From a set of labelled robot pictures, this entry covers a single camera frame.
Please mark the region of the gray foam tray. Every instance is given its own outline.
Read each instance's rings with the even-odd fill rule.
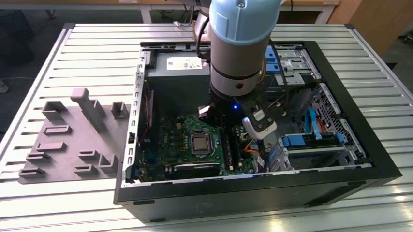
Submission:
[[[113,106],[101,106],[97,101],[90,102],[93,113],[101,116],[107,128],[101,133],[79,106],[47,102],[43,112],[52,121],[44,120],[19,183],[115,178],[127,139],[130,105],[114,102]]]

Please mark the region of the aluminum workbench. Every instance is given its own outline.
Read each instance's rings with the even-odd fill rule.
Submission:
[[[131,101],[139,43],[193,41],[173,24],[78,24],[64,29],[0,144],[0,231],[412,231],[413,97],[359,32],[342,25],[278,25],[274,41],[317,41],[403,177],[329,206],[145,225],[113,204],[115,179],[22,185],[47,101],[87,87],[102,105]]]

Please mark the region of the wire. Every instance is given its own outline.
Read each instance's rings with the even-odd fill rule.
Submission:
[[[317,122],[320,123],[321,132],[328,133],[329,130],[328,130],[328,128],[326,128],[326,126],[325,126],[325,124],[324,124],[324,122],[320,118],[317,118]]]
[[[260,151],[258,151],[258,150],[245,150],[245,152],[250,152],[250,153],[260,154]]]
[[[193,19],[194,19],[194,10],[195,10],[195,6],[191,6],[190,7],[190,10],[191,10],[191,17],[189,18],[189,22],[187,22],[187,25],[185,25],[185,24],[181,24],[181,26],[183,26],[183,27],[190,27],[191,25],[193,25]]]
[[[35,78],[30,78],[30,77],[11,77],[11,78],[0,78],[0,80],[12,80],[12,79],[31,79],[31,80],[35,80]]]
[[[280,98],[277,98],[273,102],[272,102],[272,104],[270,104],[270,106],[269,106],[269,108],[272,108],[273,107],[273,105],[276,105],[276,103],[282,99],[285,97],[285,94],[282,94],[281,95],[281,97]]]
[[[248,151],[248,148],[252,146],[253,142],[254,142],[254,139],[252,139],[252,141],[248,143],[248,145],[245,147],[245,151]]]
[[[290,89],[289,89],[289,83],[286,81],[286,78],[285,78],[285,74],[284,74],[284,70],[282,70],[282,63],[281,63],[281,58],[278,56],[278,52],[277,52],[277,49],[276,49],[276,46],[274,46],[274,42],[273,40],[270,39],[270,45],[272,45],[272,49],[274,51],[274,54],[276,54],[276,60],[277,60],[277,63],[278,63],[278,67],[280,67],[280,73],[282,75],[282,81],[284,81],[284,88],[285,88],[285,103],[284,103],[284,108],[288,109],[289,107],[289,98],[290,98]]]
[[[265,73],[266,73],[266,58],[264,57],[264,66],[262,66],[262,71],[261,71],[261,76],[260,76],[260,79],[258,79],[258,83],[261,83],[264,81]]]
[[[198,38],[197,38],[197,48],[195,48],[195,51],[197,51],[197,55],[198,55],[198,57],[201,59],[205,59],[205,55],[199,51],[199,43],[201,43],[202,34],[205,33],[205,30],[206,30],[206,27],[208,27],[208,23],[209,23],[209,18],[206,19],[205,23],[201,26],[201,30],[199,30]]]
[[[143,136],[141,138],[141,142],[139,143],[143,142],[143,138],[147,135],[149,128],[150,128],[150,108],[149,108],[149,97],[147,97],[147,94],[145,94],[145,102],[146,102],[146,111],[147,111],[147,127],[145,129]]]

